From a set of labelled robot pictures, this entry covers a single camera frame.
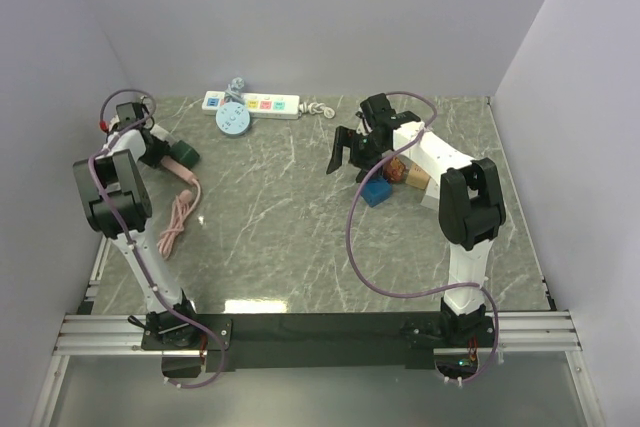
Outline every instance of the gray marble table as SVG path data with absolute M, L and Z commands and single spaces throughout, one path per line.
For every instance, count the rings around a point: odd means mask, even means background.
M 169 267 L 199 312 L 353 312 L 437 310 L 439 298 L 397 300 L 369 291 L 347 260 L 344 229 L 356 190 L 348 164 L 325 175 L 336 126 L 357 126 L 357 97 L 309 98 L 336 109 L 334 119 L 258 119 L 245 136 L 231 139 L 202 99 L 160 99 L 157 122 L 193 145 L 202 160 L 194 171 L 202 203 L 189 220 Z M 531 240 L 485 98 L 437 98 L 433 130 L 457 149 L 492 158 L 500 171 L 507 222 L 489 257 L 487 285 L 500 309 L 549 308 Z M 423 118 L 413 99 L 395 107 Z M 170 204 L 184 185 L 162 170 L 142 169 L 154 206 L 153 227 L 166 225 Z M 448 243 L 437 214 L 420 206 L 422 192 L 394 185 L 392 197 L 369 208 L 360 201 L 354 219 L 354 252 L 378 286 L 414 292 L 448 277 Z M 94 313 L 144 312 L 143 296 L 115 249 L 104 256 Z

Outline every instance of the blue round disc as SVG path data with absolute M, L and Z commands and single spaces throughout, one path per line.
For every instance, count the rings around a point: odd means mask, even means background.
M 251 126 L 247 108 L 238 102 L 227 102 L 216 113 L 218 128 L 229 137 L 239 137 Z

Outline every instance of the white power strip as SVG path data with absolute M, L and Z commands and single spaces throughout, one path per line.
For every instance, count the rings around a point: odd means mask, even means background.
M 297 119 L 300 117 L 300 96 L 280 94 L 242 94 L 251 117 L 265 119 Z M 224 104 L 224 92 L 210 90 L 202 101 L 202 112 L 216 115 Z

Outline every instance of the gray wall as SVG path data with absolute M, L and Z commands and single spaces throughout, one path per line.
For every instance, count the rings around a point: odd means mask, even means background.
M 638 425 L 640 0 L 546 0 L 495 115 L 611 426 Z
M 543 0 L 91 0 L 157 94 L 494 94 Z
M 0 0 L 0 412 L 31 416 L 97 246 L 71 164 L 100 145 L 123 71 L 83 0 Z

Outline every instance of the blue cube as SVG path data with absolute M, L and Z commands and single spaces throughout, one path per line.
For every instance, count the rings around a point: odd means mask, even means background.
M 362 189 L 361 195 L 369 207 L 375 207 L 391 197 L 391 185 L 382 177 L 371 179 Z

